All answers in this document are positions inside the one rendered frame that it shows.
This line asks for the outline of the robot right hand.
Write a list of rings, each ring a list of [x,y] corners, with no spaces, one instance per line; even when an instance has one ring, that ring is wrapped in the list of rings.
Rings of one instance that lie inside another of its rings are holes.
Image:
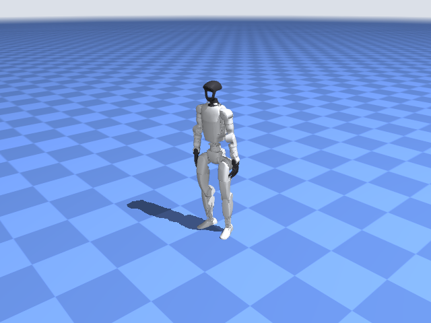
[[[199,152],[200,153],[200,152]],[[194,154],[194,160],[195,160],[195,166],[197,167],[197,159],[198,159],[198,155],[199,155],[199,153],[198,153],[198,149],[194,149],[194,152],[193,152],[193,154]]]

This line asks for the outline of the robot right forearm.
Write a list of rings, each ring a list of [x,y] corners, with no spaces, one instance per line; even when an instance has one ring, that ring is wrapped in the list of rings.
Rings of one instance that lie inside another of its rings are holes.
[[[194,134],[194,143],[193,143],[194,148],[193,148],[193,152],[194,152],[194,149],[198,149],[198,153],[199,153],[199,151],[201,149],[200,146],[201,146],[201,137],[202,137],[202,134],[197,135],[194,132],[193,132],[193,134]]]

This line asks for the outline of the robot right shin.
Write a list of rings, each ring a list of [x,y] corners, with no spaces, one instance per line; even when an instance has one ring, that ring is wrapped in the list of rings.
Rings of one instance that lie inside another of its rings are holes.
[[[214,196],[206,196],[203,191],[201,191],[203,206],[205,209],[205,213],[207,215],[207,220],[210,222],[213,221],[213,207],[214,207]],[[209,219],[208,219],[209,218]]]

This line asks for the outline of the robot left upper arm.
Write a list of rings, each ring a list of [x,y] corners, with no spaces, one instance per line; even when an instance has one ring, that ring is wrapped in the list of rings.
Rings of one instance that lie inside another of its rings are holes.
[[[234,134],[234,124],[233,124],[233,113],[230,109],[221,108],[220,109],[221,119],[224,121],[227,135],[225,135],[225,141],[227,143],[233,143],[232,135]]]

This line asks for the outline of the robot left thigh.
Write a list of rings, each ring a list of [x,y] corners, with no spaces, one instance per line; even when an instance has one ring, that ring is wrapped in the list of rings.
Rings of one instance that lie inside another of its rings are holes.
[[[232,167],[232,159],[226,157],[225,155],[220,157],[220,163],[218,166],[218,180],[222,201],[223,199],[227,199],[227,201],[230,200],[230,183],[232,178],[228,175],[230,174]]]

